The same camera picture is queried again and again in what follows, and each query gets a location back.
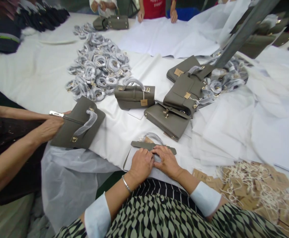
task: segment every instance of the green fabric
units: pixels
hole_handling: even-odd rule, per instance
[[[87,236],[80,219],[55,238]],[[206,221],[195,210],[160,194],[132,197],[113,221],[106,237],[273,237],[285,235],[260,215],[228,203]]]

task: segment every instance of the red shirt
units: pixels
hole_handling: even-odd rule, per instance
[[[165,17],[166,0],[143,0],[144,19]]]

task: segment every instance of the woman's right hand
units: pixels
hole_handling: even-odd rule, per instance
[[[144,9],[140,9],[138,12],[138,22],[143,22],[144,19]]]
[[[172,151],[166,146],[157,145],[151,152],[153,154],[158,154],[161,158],[161,162],[154,162],[153,166],[161,170],[171,179],[177,180],[184,169],[178,165]]]
[[[62,118],[48,119],[42,125],[30,131],[28,136],[36,143],[45,143],[51,140],[59,128],[64,124]]]

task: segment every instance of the silver bangle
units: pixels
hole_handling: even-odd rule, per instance
[[[129,191],[129,193],[131,194],[132,193],[132,191],[130,190],[130,188],[129,188],[129,186],[128,186],[128,184],[126,183],[126,181],[125,181],[125,177],[124,177],[125,175],[122,175],[121,177],[122,177],[122,180],[124,181],[124,183],[125,183],[125,186],[126,186],[126,188],[128,189],[128,191]]]

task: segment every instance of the blue container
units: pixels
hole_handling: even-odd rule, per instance
[[[200,13],[197,8],[176,8],[177,19],[189,21],[193,16]],[[166,12],[167,18],[170,18],[170,10]]]

